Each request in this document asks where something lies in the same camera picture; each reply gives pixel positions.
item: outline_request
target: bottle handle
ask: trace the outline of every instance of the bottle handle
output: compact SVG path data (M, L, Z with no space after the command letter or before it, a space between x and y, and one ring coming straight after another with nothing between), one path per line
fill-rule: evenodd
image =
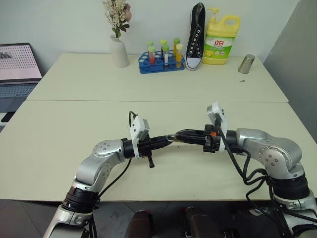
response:
M227 25L226 24L226 21L227 20L234 20L235 21L235 24L234 25L230 25L231 27L235 27L235 28L238 28L239 25L240 25L240 17L239 16L236 16L236 15L226 15L224 16L222 19L221 19L221 22L223 25Z

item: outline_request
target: dish soap bottle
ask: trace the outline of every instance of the dish soap bottle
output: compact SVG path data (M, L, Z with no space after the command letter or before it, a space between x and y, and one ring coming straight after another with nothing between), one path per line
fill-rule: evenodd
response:
M213 16L207 27L203 63L225 64L240 26L240 17L226 15L217 22L216 13L219 8L208 9L212 10ZM228 20L233 20L234 25L228 24Z

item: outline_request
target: pink flower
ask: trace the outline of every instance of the pink flower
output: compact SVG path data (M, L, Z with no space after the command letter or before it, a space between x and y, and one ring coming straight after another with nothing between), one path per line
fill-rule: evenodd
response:
M131 20L131 17L132 17L132 14L131 14L131 12L130 12L130 8L131 8L130 4L127 4L127 5L126 5L126 9L124 10L124 12L125 12L125 17L124 17L124 19L125 19L126 21L130 21L130 20Z

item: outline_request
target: green label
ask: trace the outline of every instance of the green label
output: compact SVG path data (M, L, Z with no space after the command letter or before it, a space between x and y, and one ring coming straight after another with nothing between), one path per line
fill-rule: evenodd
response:
M206 35L204 57L214 59L228 58L234 37Z

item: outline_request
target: laptop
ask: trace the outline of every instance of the laptop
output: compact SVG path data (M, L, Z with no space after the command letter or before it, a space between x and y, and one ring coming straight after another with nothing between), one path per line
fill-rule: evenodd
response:
M15 112L41 79L29 43L0 45L0 113Z

